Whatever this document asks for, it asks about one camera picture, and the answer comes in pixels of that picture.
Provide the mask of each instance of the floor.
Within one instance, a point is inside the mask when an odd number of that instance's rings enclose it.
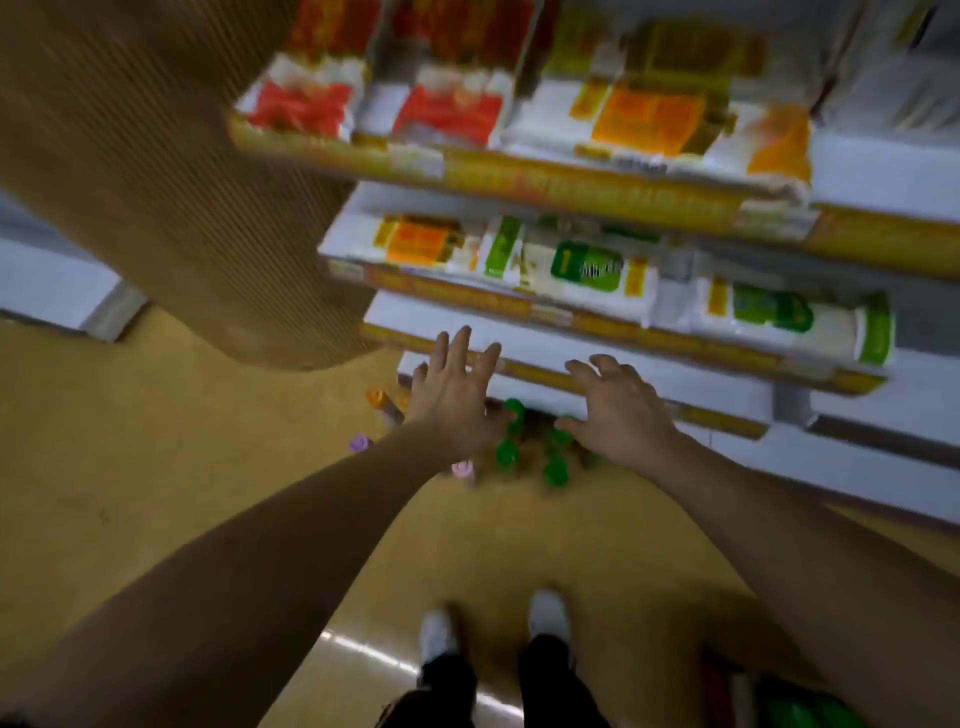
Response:
[[[395,352],[312,374],[240,366],[152,309],[117,345],[0,323],[0,689],[70,624],[176,546],[348,454],[383,425],[364,391]],[[960,573],[960,537],[857,516]],[[410,687],[421,613],[459,602],[479,728],[518,725],[529,594],[570,595],[580,670],[620,726],[700,725],[696,656],[721,635],[803,669],[667,497],[613,467],[561,493],[534,477],[438,479],[387,533],[264,720],[372,726]]]

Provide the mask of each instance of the hand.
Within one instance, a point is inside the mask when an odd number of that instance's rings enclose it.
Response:
[[[587,395],[587,421],[557,421],[585,448],[661,481],[673,463],[696,443],[673,424],[663,400],[636,370],[612,356],[596,354],[590,362],[568,361],[566,368]]]
[[[467,460],[506,436],[514,414],[487,413],[487,385],[500,358],[493,344],[467,371],[470,329],[463,327],[447,344],[446,331],[437,337],[430,365],[420,364],[407,410],[406,424],[423,427],[451,463]]]

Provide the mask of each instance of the green bottle cap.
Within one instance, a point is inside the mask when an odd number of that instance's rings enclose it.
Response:
[[[551,488],[563,488],[570,479],[570,472],[566,469],[566,461],[559,455],[550,458],[550,462],[543,469],[543,478]]]
[[[565,429],[558,429],[557,427],[554,427],[550,431],[550,437],[547,439],[547,445],[550,447],[551,451],[558,452],[560,450],[569,448],[572,444],[573,435],[571,435]]]
[[[513,470],[520,459],[520,448],[512,440],[504,440],[496,448],[496,464],[505,471]]]
[[[507,400],[503,403],[504,409],[509,409],[511,412],[514,412],[516,416],[514,421],[511,422],[507,427],[508,435],[519,435],[523,432],[523,423],[527,418],[527,408],[523,406],[523,402],[520,400]]]

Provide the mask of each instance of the green label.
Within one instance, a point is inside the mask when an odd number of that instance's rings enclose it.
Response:
[[[878,294],[867,300],[867,320],[861,364],[882,366],[893,348],[893,319],[887,297]]]
[[[769,324],[796,333],[807,333],[813,328],[813,310],[803,296],[746,283],[733,286],[733,316],[748,324]]]
[[[550,274],[561,280],[612,293],[620,287],[623,255],[565,240],[557,247]]]
[[[487,275],[491,278],[503,278],[521,227],[520,221],[515,217],[505,217],[500,223],[500,230],[497,231],[490,254],[487,256]]]

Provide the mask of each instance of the sneaker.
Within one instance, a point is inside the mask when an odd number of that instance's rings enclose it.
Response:
[[[530,639],[551,635],[570,647],[570,614],[564,598],[552,589],[537,589],[530,598]]]
[[[438,607],[423,615],[420,623],[420,664],[426,665],[441,655],[459,652],[460,640],[457,639],[450,610]]]

